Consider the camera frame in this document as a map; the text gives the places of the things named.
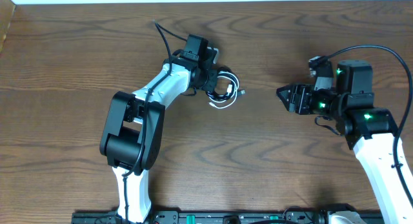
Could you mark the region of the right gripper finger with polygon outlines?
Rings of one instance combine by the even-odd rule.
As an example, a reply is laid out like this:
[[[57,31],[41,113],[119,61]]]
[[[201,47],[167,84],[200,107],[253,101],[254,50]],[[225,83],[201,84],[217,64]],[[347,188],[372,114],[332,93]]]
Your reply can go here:
[[[295,104],[292,103],[288,97],[285,97],[284,95],[279,96],[281,102],[285,106],[286,110],[289,112],[295,112]]]
[[[293,89],[293,85],[286,85],[276,90],[276,95],[278,98],[283,100],[289,100],[291,97],[291,90]]]

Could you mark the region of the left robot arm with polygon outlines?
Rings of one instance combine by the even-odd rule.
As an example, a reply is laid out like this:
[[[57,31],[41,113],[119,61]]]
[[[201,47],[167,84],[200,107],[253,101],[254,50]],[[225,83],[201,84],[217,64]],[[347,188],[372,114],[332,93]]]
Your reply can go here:
[[[149,170],[161,147],[165,111],[189,88],[213,89],[218,55],[207,39],[190,34],[184,48],[170,53],[147,85],[112,97],[99,151],[116,177],[117,223],[146,221],[152,208]]]

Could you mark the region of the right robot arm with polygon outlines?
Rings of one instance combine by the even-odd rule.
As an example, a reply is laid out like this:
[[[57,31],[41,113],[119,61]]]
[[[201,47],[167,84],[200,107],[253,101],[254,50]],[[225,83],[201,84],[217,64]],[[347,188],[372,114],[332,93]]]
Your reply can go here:
[[[313,85],[290,84],[276,94],[289,112],[315,114],[336,122],[333,133],[343,136],[361,163],[385,223],[412,223],[412,173],[389,110],[374,106],[373,71],[363,60],[312,59]]]

